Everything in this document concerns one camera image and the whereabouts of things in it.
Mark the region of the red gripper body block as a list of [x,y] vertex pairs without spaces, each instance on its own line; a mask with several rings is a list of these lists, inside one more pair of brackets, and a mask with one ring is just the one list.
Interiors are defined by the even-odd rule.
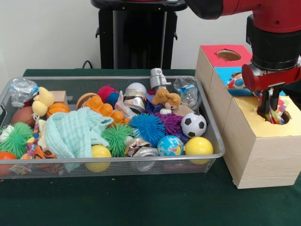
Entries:
[[284,71],[262,71],[254,64],[242,66],[242,77],[247,89],[252,92],[267,90],[277,85],[288,85],[301,80],[301,67]]

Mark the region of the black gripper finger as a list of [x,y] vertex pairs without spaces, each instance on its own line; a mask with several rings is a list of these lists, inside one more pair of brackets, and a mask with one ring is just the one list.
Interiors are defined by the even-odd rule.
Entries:
[[270,93],[269,90],[264,90],[261,93],[260,105],[258,107],[258,114],[262,118],[267,118],[270,113]]
[[276,112],[278,101],[279,101],[279,95],[282,91],[283,85],[277,85],[272,88],[272,95],[271,95],[271,116]]

